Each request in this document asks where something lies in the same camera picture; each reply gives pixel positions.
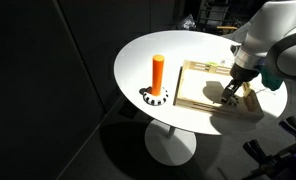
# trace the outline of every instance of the orange block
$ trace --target orange block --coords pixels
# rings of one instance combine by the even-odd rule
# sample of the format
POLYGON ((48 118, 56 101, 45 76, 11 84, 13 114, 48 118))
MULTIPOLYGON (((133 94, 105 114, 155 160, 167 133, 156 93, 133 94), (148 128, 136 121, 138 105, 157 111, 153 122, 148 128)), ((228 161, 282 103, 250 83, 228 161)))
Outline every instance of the orange block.
POLYGON ((162 73, 164 69, 165 57, 162 55, 155 55, 152 58, 152 89, 151 94, 154 96, 160 95, 162 73))

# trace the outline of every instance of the black and white striped base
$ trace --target black and white striped base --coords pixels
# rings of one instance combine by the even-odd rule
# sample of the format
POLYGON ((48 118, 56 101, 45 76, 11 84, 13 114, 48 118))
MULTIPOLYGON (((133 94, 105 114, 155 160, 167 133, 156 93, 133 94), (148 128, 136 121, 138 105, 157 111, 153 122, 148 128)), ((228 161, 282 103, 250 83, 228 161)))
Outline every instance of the black and white striped base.
POLYGON ((146 89, 146 91, 143 94, 143 97, 146 103, 153 106, 160 106, 167 101, 169 95, 168 95, 168 91, 164 87, 161 88, 160 90, 161 92, 159 96, 154 96, 150 94, 150 90, 151 88, 146 89))

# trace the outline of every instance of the dark background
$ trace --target dark background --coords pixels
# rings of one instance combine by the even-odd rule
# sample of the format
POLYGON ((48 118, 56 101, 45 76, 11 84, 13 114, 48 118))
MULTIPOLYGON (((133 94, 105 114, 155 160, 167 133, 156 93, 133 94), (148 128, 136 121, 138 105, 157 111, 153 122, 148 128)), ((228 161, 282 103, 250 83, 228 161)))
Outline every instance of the dark background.
POLYGON ((121 96, 113 74, 120 49, 175 29, 199 6, 1 0, 0 179, 55 179, 121 96))

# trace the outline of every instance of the wooden board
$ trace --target wooden board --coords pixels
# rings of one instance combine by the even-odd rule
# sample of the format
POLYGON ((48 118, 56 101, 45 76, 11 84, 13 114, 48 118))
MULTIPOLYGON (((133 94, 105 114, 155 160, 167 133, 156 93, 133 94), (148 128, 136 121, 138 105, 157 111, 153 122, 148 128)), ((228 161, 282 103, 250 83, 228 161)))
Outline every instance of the wooden board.
POLYGON ((264 116, 256 93, 244 83, 228 104, 221 102, 221 94, 232 79, 230 68, 185 60, 180 75, 175 106, 235 118, 264 116))

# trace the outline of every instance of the table pedestal base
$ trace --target table pedestal base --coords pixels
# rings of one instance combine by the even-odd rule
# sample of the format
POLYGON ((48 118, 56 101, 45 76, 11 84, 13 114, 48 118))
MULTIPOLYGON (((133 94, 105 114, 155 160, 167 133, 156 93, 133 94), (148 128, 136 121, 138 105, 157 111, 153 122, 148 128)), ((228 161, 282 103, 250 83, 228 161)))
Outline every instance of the table pedestal base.
POLYGON ((186 163, 196 150, 194 133, 168 126, 158 120, 148 125, 145 143, 151 156, 168 166, 186 163))

